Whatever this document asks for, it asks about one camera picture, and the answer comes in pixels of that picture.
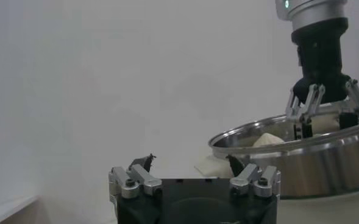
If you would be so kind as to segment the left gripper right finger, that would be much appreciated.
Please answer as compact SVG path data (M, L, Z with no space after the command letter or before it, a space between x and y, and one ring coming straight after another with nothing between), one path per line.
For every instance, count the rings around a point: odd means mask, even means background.
M237 157L227 155L233 178L230 179L230 188L238 195L246 195L250 191L256 197L280 198L280 171L275 166L262 169L253 163L242 163Z

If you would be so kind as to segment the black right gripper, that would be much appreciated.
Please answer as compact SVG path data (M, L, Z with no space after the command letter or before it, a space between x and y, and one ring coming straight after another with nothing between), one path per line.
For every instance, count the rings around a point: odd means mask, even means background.
M358 80L350 80L342 73L340 38L348 27L347 18L334 18L301 27L291 34L303 73L290 89L285 108L295 140L313 136L312 117L321 102L344 100L339 126L349 128L359 124Z

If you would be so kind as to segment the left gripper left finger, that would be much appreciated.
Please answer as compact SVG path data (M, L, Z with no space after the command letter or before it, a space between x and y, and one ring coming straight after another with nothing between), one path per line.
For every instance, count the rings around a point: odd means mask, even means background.
M134 159L126 169L112 167L108 173L109 198L134 199L140 195L159 197L162 194L163 181L149 173L155 158L156 156L150 154Z

